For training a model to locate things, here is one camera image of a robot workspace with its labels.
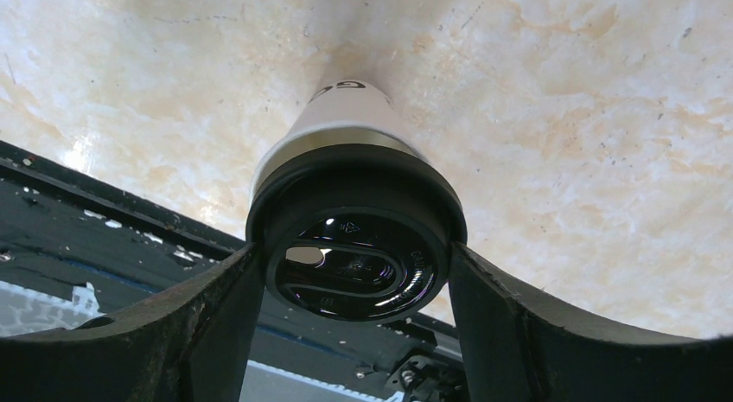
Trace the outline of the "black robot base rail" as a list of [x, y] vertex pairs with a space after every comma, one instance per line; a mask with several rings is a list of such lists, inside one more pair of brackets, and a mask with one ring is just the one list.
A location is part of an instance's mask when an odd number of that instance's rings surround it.
[[[241, 239], [1, 145], [1, 329], [74, 327], [210, 269]], [[358, 326], [305, 315], [265, 294], [246, 401], [397, 401], [405, 380], [422, 401], [460, 398], [454, 327], [414, 315]]]

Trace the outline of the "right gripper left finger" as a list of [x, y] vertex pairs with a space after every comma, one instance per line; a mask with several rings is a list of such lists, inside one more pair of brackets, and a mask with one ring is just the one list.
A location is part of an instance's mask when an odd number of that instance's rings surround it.
[[258, 248], [76, 329], [1, 341], [4, 401], [236, 401], [265, 289]]

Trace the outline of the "black plastic cup lid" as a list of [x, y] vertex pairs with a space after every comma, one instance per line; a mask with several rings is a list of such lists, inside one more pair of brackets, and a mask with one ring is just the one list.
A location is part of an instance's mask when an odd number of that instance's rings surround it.
[[427, 162], [371, 144], [295, 156], [256, 188], [246, 223], [266, 289], [330, 320], [393, 322], [447, 282], [467, 223], [456, 191]]

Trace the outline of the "white paper coffee cup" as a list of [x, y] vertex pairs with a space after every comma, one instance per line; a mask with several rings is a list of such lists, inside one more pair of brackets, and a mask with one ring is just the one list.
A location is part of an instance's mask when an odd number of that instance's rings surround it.
[[391, 100], [361, 80], [341, 80], [318, 90], [283, 138], [259, 161], [250, 201], [277, 168], [308, 151], [338, 144], [371, 144], [427, 157], [407, 138], [408, 127]]

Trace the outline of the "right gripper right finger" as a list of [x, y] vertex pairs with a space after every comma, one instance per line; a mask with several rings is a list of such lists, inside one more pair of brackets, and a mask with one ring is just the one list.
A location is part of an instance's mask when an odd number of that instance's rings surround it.
[[729, 401], [732, 340], [642, 329], [452, 248], [449, 291], [473, 401]]

